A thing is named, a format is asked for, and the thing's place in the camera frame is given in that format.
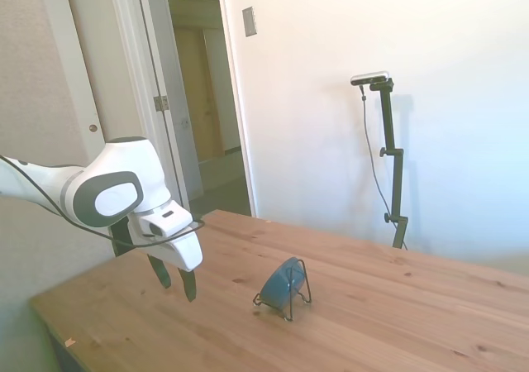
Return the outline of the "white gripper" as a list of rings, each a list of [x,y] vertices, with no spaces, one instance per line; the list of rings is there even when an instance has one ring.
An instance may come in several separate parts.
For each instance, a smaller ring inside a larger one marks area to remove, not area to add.
[[[203,253],[192,226],[192,215],[170,200],[155,209],[132,213],[133,243],[144,253],[164,289],[172,281],[164,262],[179,268],[179,275],[187,300],[197,297],[195,272],[203,261]]]

